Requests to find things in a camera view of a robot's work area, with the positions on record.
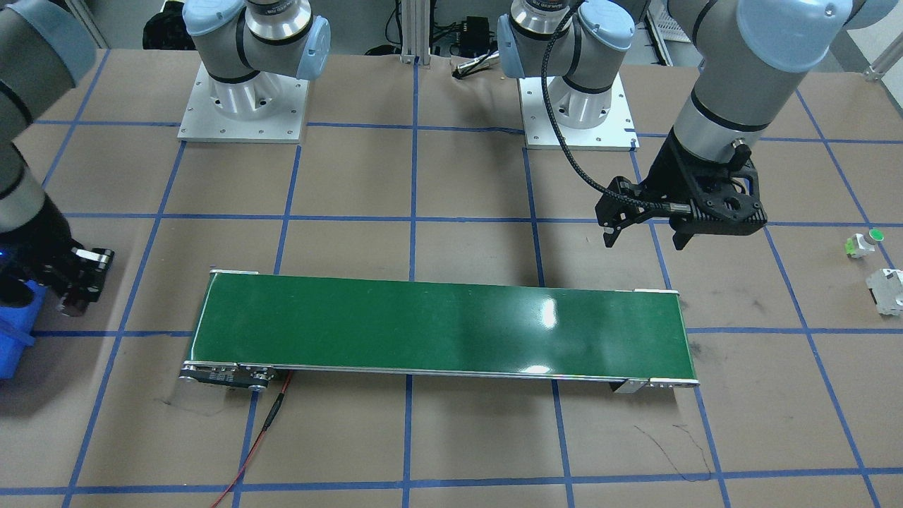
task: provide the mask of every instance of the green belt surface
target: green belt surface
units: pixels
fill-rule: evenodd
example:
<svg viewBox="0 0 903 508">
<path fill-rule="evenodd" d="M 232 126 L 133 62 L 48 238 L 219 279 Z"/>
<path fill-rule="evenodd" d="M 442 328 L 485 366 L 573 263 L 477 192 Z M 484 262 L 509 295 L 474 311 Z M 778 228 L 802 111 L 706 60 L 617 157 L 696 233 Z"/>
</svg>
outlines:
<svg viewBox="0 0 903 508">
<path fill-rule="evenodd" d="M 223 364 L 697 383 L 674 292 L 214 272 L 185 365 Z"/>
</svg>

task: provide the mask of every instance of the blue bin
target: blue bin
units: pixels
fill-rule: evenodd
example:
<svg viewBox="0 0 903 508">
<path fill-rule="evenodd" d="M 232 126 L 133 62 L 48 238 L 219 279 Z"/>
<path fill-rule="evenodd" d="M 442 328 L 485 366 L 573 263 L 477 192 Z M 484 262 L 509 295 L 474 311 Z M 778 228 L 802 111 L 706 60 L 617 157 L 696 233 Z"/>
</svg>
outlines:
<svg viewBox="0 0 903 508">
<path fill-rule="evenodd" d="M 15 367 L 22 357 L 25 346 L 34 344 L 31 336 L 34 320 L 41 311 L 46 287 L 29 282 L 28 287 L 34 291 L 34 301 L 23 308 L 0 307 L 0 379 L 13 377 Z"/>
</svg>

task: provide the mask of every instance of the small bottle with green cap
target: small bottle with green cap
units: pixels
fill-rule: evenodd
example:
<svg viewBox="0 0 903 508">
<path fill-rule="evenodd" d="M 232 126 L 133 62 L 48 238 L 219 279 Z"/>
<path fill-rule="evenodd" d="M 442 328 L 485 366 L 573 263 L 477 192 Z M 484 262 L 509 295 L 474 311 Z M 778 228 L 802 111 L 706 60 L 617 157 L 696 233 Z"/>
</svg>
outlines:
<svg viewBox="0 0 903 508">
<path fill-rule="evenodd" d="M 856 233 L 847 239 L 845 249 L 850 259 L 859 259 L 868 256 L 876 250 L 878 244 L 884 241 L 884 233 L 871 229 L 869 234 Z"/>
</svg>

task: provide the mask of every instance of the power cord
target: power cord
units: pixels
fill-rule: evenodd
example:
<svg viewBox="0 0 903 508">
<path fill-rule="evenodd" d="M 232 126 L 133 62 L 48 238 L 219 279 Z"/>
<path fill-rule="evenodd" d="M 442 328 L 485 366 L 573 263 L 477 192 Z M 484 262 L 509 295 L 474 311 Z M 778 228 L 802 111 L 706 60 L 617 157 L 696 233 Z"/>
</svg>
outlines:
<svg viewBox="0 0 903 508">
<path fill-rule="evenodd" d="M 598 182 L 592 179 L 585 171 L 577 164 L 577 160 L 573 158 L 573 154 L 571 153 L 571 148 L 568 147 L 567 142 L 564 140 L 564 136 L 562 135 L 561 129 L 558 127 L 558 121 L 555 119 L 555 113 L 552 110 L 552 101 L 549 99 L 549 86 L 546 83 L 546 80 L 549 77 L 549 57 L 552 56 L 552 48 L 555 45 L 555 41 L 557 41 L 563 34 L 563 29 L 567 25 L 567 22 L 571 19 L 574 13 L 577 12 L 577 9 L 580 5 L 586 0 L 578 0 L 571 8 L 568 10 L 567 14 L 564 15 L 562 21 L 555 27 L 555 31 L 552 33 L 552 37 L 549 39 L 549 43 L 545 46 L 545 53 L 543 53 L 543 65 L 540 68 L 539 74 L 539 82 L 543 88 L 543 102 L 545 104 L 545 113 L 549 117 L 549 122 L 552 123 L 552 130 L 555 132 L 555 137 L 558 139 L 558 145 L 561 146 L 562 151 L 564 152 L 564 156 L 567 157 L 569 163 L 571 163 L 571 167 L 573 170 L 586 182 L 590 187 L 599 191 L 600 193 L 605 194 L 611 199 L 621 202 L 630 206 L 635 206 L 638 208 L 644 208 L 647 210 L 670 210 L 671 206 L 668 203 L 662 202 L 647 202 L 641 201 L 635 198 L 631 198 L 629 196 L 625 196 L 624 194 L 615 193 L 608 188 L 602 186 Z"/>
<path fill-rule="evenodd" d="M 245 469 L 247 469 L 247 465 L 251 463 L 251 458 L 254 457 L 254 453 L 256 453 L 257 448 L 260 446 L 260 442 L 263 440 L 266 431 L 270 429 L 270 426 L 273 425 L 273 419 L 276 418 L 276 413 L 279 412 L 279 408 L 282 407 L 282 401 L 285 398 L 285 390 L 288 389 L 288 385 L 292 382 L 292 372 L 289 371 L 288 374 L 285 375 L 285 382 L 283 383 L 282 389 L 279 391 L 279 395 L 276 396 L 276 400 L 273 401 L 273 407 L 270 408 L 270 413 L 266 415 L 266 420 L 264 420 L 264 426 L 260 428 L 260 432 L 257 433 L 257 439 L 254 440 L 254 445 L 251 446 L 251 449 L 247 452 L 247 457 L 245 457 L 245 462 L 241 464 L 241 468 L 238 469 L 238 474 L 235 475 L 235 478 L 232 480 L 232 483 L 226 487 L 226 490 L 223 491 L 222 494 L 219 495 L 216 501 L 210 505 L 210 508 L 217 508 L 220 503 L 222 503 L 223 499 L 226 498 L 226 495 L 229 491 L 232 490 L 232 487 L 238 483 L 238 478 L 240 478 L 244 473 Z"/>
</svg>

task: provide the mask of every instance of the light blue joint cap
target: light blue joint cap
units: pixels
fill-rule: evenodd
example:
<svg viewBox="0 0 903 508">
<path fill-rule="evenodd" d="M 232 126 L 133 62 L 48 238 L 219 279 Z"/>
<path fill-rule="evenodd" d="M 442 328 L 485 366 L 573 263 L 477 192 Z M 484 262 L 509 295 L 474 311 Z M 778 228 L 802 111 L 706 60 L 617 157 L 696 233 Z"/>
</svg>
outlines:
<svg viewBox="0 0 903 508">
<path fill-rule="evenodd" d="M 206 35 L 228 23 L 241 12 L 244 0 L 186 0 L 182 18 L 188 35 Z"/>
<path fill-rule="evenodd" d="M 637 29 L 623 7 L 609 0 L 587 0 L 577 12 L 580 24 L 599 42 L 619 52 L 630 49 Z"/>
<path fill-rule="evenodd" d="M 784 72 L 806 72 L 850 17 L 852 0 L 740 0 L 737 25 L 762 61 Z"/>
<path fill-rule="evenodd" d="M 511 22 L 507 14 L 498 17 L 498 57 L 501 60 L 502 72 L 509 78 L 525 78 L 524 64 L 520 62 L 520 52 L 517 50 L 517 39 L 511 29 Z"/>
<path fill-rule="evenodd" d="M 98 47 L 75 18 L 42 0 L 20 0 L 8 5 L 43 37 L 62 60 L 76 85 L 94 65 Z"/>
<path fill-rule="evenodd" d="M 897 0 L 868 0 L 862 9 L 843 26 L 846 30 L 865 28 L 884 19 L 897 6 Z"/>
<path fill-rule="evenodd" d="M 299 80 L 313 81 L 320 77 L 326 60 L 330 56 L 332 45 L 332 29 L 330 22 L 322 17 L 313 18 L 311 30 L 307 33 L 307 43 L 304 45 L 304 54 L 298 62 Z"/>
</svg>

